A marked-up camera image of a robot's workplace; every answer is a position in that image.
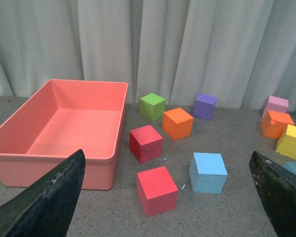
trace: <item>curtain fold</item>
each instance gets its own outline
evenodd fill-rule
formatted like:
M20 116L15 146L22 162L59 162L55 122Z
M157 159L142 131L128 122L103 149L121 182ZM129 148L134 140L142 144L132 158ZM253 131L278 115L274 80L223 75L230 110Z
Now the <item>curtain fold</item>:
M296 0L0 0L0 95L47 80L124 81L193 105L296 111Z

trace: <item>table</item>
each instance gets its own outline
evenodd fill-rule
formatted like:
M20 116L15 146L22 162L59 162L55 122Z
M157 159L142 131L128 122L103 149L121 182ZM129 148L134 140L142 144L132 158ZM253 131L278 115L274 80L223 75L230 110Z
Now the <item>table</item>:
M0 124L27 99L0 97ZM138 106L138 103L126 105L113 188L81 191L68 237L277 236L254 186L249 160L254 150L280 165L294 160L276 153L276 140L262 136L261 110L215 108L210 121L195 118L191 135L173 141L162 130L162 119L148 121L138 114ZM177 107L192 113L192 106L167 105L166 110ZM290 115L296 123L296 113ZM162 156L139 164L129 150L129 130L148 124L164 138ZM193 152L222 155L228 178L220 195L191 191L188 168ZM147 218L136 194L136 173L164 165L179 189L177 206ZM0 206L22 190L5 187L0 182Z

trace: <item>plastic bin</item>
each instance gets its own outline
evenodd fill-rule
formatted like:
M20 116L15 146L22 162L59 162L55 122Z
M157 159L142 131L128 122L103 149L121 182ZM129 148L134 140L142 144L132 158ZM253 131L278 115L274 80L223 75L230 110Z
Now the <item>plastic bin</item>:
M0 126L0 180L28 187L78 149L82 189L112 188L127 83L52 79Z

